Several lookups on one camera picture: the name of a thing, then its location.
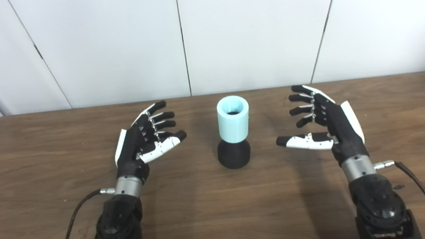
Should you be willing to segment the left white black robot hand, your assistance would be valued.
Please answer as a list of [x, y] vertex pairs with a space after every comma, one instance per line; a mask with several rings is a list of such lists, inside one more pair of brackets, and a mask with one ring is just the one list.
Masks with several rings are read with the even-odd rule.
[[150, 174], [149, 162], [166, 154], [186, 139], [187, 133], [184, 130], [176, 133], [164, 130], [176, 126], [174, 112], [157, 113], [166, 106], [165, 101], [152, 104], [136, 117], [128, 129], [120, 131], [115, 153], [117, 178], [135, 177], [145, 184]]

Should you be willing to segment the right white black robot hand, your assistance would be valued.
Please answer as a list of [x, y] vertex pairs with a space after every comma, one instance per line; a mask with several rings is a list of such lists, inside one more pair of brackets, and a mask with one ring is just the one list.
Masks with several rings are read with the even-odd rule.
[[331, 150], [341, 166], [349, 158], [368, 156], [364, 134], [350, 103], [338, 104], [319, 89], [306, 85], [291, 86], [290, 102], [304, 102], [289, 111], [291, 116], [304, 114], [296, 123], [301, 129], [309, 123], [326, 127], [326, 131], [295, 136], [279, 136], [278, 146], [309, 150]]

